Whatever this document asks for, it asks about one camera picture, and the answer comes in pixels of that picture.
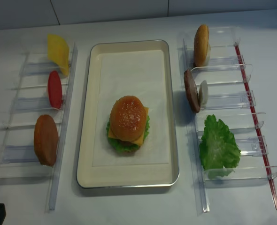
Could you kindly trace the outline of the red tomato slice in rack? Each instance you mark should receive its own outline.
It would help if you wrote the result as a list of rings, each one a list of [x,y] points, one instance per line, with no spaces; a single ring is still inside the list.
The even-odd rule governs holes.
[[[57,71],[52,71],[47,84],[48,97],[51,107],[60,109],[62,105],[62,84]]]

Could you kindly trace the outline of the green lettuce leaf in rack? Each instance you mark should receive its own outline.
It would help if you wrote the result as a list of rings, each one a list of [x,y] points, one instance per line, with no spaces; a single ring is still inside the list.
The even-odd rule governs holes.
[[[241,150],[229,127],[208,115],[199,144],[200,161],[209,179],[228,176],[239,165]]]

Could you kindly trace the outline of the cream rectangular metal tray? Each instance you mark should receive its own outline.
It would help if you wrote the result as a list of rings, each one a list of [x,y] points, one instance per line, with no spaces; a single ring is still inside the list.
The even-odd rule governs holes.
[[[94,166],[94,139],[96,133],[100,89],[101,59],[105,53],[127,53],[161,50],[164,55],[164,73],[169,121],[169,160],[161,164]],[[163,40],[106,43],[95,45],[90,52],[82,132],[79,142],[77,182],[83,188],[169,187],[179,177],[176,125],[173,109],[173,90],[170,70],[169,45]]]

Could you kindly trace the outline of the tan bun half right rack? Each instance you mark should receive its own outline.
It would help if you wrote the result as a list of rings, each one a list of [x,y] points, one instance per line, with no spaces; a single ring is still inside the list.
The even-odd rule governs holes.
[[[202,24],[194,37],[194,64],[196,67],[206,66],[210,59],[211,47],[209,44],[209,28]]]

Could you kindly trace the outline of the green lettuce under burger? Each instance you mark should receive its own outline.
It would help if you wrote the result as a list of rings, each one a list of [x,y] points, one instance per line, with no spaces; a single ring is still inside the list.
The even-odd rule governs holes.
[[[143,134],[143,141],[142,144],[144,143],[144,140],[147,138],[147,136],[149,135],[149,128],[150,128],[150,124],[149,124],[149,116],[147,116],[146,119],[146,127],[145,127],[145,131]],[[131,148],[140,148],[141,146],[135,143],[132,143],[131,146],[122,146],[119,142],[118,139],[109,137],[109,133],[110,133],[110,121],[107,122],[107,127],[106,127],[106,132],[107,132],[107,136],[108,136],[108,142],[109,144],[115,149],[115,150],[119,150],[119,149],[131,149]]]

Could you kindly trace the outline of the clear acrylic left rack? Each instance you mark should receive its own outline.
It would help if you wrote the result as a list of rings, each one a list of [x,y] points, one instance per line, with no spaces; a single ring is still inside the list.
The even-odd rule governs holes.
[[[21,196],[41,198],[46,210],[54,210],[77,64],[78,49],[69,43],[69,76],[47,57],[47,42],[14,45],[0,54],[0,203],[18,197],[4,185],[21,185]],[[57,71],[62,84],[62,105],[51,107],[48,78]],[[59,141],[53,166],[41,165],[34,152],[34,129],[39,116],[50,115]]]

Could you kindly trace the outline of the orange cheese slice on burger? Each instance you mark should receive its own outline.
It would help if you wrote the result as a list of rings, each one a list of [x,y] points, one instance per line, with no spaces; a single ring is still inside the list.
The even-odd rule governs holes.
[[[128,109],[114,106],[109,117],[109,137],[142,145],[148,108],[144,106]]]

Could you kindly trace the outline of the brown meat patty in rack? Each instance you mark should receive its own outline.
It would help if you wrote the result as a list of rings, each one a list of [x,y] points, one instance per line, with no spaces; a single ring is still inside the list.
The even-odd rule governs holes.
[[[198,113],[200,111],[200,104],[197,87],[189,69],[184,72],[184,84],[186,97],[190,104],[190,107],[194,113]]]

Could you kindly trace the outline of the clear acrylic right rack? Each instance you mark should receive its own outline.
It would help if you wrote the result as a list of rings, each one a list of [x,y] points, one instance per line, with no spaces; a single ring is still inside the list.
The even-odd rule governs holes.
[[[269,162],[266,138],[262,132],[266,113],[255,109],[256,99],[250,87],[253,65],[245,62],[240,51],[240,38],[235,27],[209,28],[210,59],[206,66],[194,64],[194,37],[197,28],[181,37],[185,71],[189,69],[197,92],[202,81],[208,84],[208,102],[193,113],[187,126],[192,150],[192,177],[196,198],[203,212],[209,212],[208,192],[212,188],[268,185],[269,195],[277,210],[277,165]],[[241,150],[239,165],[228,176],[209,179],[200,161],[199,144],[208,115],[221,119],[234,134]]]

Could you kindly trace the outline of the sesame top bun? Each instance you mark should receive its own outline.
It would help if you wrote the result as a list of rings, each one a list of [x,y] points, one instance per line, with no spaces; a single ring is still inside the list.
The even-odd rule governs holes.
[[[136,96],[117,100],[110,113],[110,128],[115,137],[124,142],[139,139],[145,130],[147,112]]]

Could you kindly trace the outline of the white paper tray liner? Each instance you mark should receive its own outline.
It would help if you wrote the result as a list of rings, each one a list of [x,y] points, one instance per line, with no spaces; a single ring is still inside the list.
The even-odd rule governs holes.
[[[94,166],[161,164],[169,160],[169,121],[161,50],[105,53],[101,59]],[[114,103],[133,95],[148,107],[149,135],[134,153],[119,154],[108,143],[106,126]]]

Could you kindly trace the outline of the brown bun half left rack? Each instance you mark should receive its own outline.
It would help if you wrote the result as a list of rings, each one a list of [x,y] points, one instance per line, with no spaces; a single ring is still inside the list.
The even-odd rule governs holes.
[[[34,151],[41,165],[53,166],[56,162],[59,135],[53,118],[39,116],[34,129]]]

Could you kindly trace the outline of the clear acrylic rack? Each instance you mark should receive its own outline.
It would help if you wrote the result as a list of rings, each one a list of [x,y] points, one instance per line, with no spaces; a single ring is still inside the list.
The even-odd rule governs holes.
[[[0,54],[0,203],[18,197],[4,185],[21,185],[21,196],[41,198],[46,210],[54,210],[77,64],[78,49],[69,43],[69,76],[47,57],[47,42],[14,45]],[[48,78],[57,71],[62,84],[62,105],[51,107]],[[53,166],[41,165],[34,152],[34,129],[39,116],[50,115],[59,141]]]
[[[187,126],[192,150],[192,177],[196,198],[203,212],[209,212],[208,192],[212,188],[268,185],[269,195],[277,210],[277,165],[269,162],[266,138],[262,132],[266,113],[255,109],[256,99],[250,87],[253,65],[245,62],[240,51],[240,38],[235,27],[209,28],[210,59],[206,66],[194,64],[194,37],[197,28],[181,37],[185,71],[189,69],[197,92],[202,81],[208,84],[208,102],[193,113]],[[239,165],[228,176],[209,179],[200,161],[199,144],[208,115],[221,119],[234,134],[241,150]]]

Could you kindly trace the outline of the yellow cheese slice in rack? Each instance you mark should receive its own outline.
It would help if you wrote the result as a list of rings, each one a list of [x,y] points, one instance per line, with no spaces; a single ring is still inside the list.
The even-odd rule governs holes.
[[[56,34],[47,36],[48,59],[57,64],[61,73],[69,76],[69,46],[66,40]]]

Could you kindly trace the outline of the brown patty in burger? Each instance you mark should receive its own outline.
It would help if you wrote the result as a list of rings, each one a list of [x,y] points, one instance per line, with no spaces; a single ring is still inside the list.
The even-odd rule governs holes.
[[[121,141],[121,140],[118,140],[118,142],[119,142],[122,146],[131,146],[131,145],[132,145],[131,142],[126,142],[126,141]]]

